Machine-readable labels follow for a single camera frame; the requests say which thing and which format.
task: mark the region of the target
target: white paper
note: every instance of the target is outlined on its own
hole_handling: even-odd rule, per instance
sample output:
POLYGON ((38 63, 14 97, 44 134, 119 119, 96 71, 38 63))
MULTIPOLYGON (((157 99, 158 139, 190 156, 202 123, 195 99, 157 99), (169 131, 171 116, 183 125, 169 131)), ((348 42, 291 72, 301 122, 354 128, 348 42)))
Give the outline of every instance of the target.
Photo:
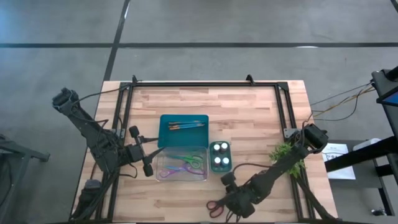
MULTIPOLYGON (((346 153, 348 153, 347 145, 328 143, 322 150, 323 161, 329 161, 346 153)), ((329 179, 355 180, 355 174, 352 166, 329 172, 328 177, 329 179)))

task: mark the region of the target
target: green plant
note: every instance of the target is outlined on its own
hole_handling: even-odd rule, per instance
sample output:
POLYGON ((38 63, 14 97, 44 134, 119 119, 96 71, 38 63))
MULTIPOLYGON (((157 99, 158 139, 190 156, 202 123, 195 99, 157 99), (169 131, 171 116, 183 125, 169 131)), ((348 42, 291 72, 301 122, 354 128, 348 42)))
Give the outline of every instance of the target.
MULTIPOLYGON (((273 162, 278 161, 279 158, 282 156, 286 155, 290 150, 292 149, 292 146, 289 143, 282 143, 279 144, 275 147, 275 151, 272 152, 269 157, 273 162)), ((297 178, 300 175, 300 168, 304 167, 304 161, 300 160, 298 163, 296 163, 290 170, 289 174, 292 174, 295 178, 297 178)))

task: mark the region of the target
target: scissors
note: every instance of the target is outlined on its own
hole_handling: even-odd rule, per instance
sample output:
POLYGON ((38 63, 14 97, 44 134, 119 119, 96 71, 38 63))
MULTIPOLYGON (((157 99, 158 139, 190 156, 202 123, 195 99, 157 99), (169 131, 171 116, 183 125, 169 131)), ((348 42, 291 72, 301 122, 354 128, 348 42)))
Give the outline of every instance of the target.
POLYGON ((175 166, 164 166, 166 169, 169 170, 161 170, 160 172, 160 176, 161 178, 166 178, 176 172, 180 172, 180 171, 187 171, 190 172, 191 174, 198 174, 198 175, 205 175, 205 171, 201 170, 200 171, 195 171, 193 170, 193 167, 189 164, 189 163, 184 163, 184 165, 182 167, 175 167, 175 166))
POLYGON ((206 208, 210 211, 210 218, 219 217, 224 212, 224 200, 209 201, 206 204, 206 208))
POLYGON ((187 163, 189 163, 193 168, 198 169, 201 167, 203 163, 202 156, 169 156, 172 159, 181 159, 187 163))

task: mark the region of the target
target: red scissors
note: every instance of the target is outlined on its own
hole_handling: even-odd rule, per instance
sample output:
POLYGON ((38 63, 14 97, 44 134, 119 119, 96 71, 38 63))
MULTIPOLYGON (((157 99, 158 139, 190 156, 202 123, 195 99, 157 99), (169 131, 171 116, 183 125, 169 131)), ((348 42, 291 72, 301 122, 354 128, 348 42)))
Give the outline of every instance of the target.
POLYGON ((209 201, 206 204, 206 208, 210 211, 210 218, 219 217, 224 212, 224 200, 209 201))

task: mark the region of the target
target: black stand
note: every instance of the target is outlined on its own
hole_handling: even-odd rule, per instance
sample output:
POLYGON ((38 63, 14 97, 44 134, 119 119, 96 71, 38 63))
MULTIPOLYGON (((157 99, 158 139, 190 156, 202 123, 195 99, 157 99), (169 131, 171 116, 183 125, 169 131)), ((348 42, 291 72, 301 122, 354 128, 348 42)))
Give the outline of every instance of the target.
MULTIPOLYGON (((397 88, 398 82, 392 82, 386 77, 386 74, 390 70, 381 70, 372 72, 373 86, 377 90, 379 96, 385 95, 388 91, 397 88)), ((382 177, 386 175, 394 175, 394 178, 398 185, 398 107, 383 105, 384 111, 390 123, 394 136, 383 139, 370 146, 363 147, 357 151, 351 151, 345 155, 337 157, 335 159, 325 162, 326 170, 328 172, 339 170, 345 167, 349 167, 361 162, 373 160, 374 168, 370 172, 374 172, 380 179, 381 186, 378 187, 381 200, 387 215, 395 215, 392 209, 392 205, 389 201, 388 193, 382 177), (386 156, 388 164, 378 166, 376 158, 386 156)))
POLYGON ((0 155, 3 158, 3 165, 8 165, 8 171, 3 171, 2 175, 7 177, 2 177, 2 180, 7 180, 8 175, 10 174, 10 182, 2 182, 1 190, 4 198, 0 200, 4 200, 0 207, 0 223, 7 223, 9 208, 11 208, 14 204, 14 195, 16 189, 19 187, 19 184, 22 181, 22 178, 25 175, 27 165, 30 161, 30 158, 40 159, 42 162, 47 162, 49 160, 50 154, 44 154, 41 152, 37 152, 35 150, 31 150, 24 146, 20 146, 14 141, 11 141, 9 138, 0 134, 0 155))

